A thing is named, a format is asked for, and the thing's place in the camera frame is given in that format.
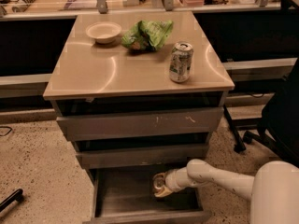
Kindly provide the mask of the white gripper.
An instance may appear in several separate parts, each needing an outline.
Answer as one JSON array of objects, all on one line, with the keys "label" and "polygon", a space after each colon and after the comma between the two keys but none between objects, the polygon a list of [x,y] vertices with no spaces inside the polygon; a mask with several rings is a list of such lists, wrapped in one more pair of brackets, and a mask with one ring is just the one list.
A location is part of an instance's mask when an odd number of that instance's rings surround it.
[{"label": "white gripper", "polygon": [[165,176],[164,178],[165,188],[158,190],[154,194],[156,198],[163,198],[172,194],[173,192],[181,191],[181,186],[178,184],[178,180],[177,180],[177,169],[170,170],[167,172],[161,172],[157,175]]}]

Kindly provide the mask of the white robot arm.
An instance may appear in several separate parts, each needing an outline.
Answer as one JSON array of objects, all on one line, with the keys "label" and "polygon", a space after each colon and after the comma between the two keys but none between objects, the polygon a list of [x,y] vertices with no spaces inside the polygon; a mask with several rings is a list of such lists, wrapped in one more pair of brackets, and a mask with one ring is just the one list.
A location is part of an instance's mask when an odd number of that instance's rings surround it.
[{"label": "white robot arm", "polygon": [[270,161],[256,175],[243,175],[193,159],[152,181],[157,198],[214,183],[250,201],[250,224],[299,224],[299,168],[285,161]]}]

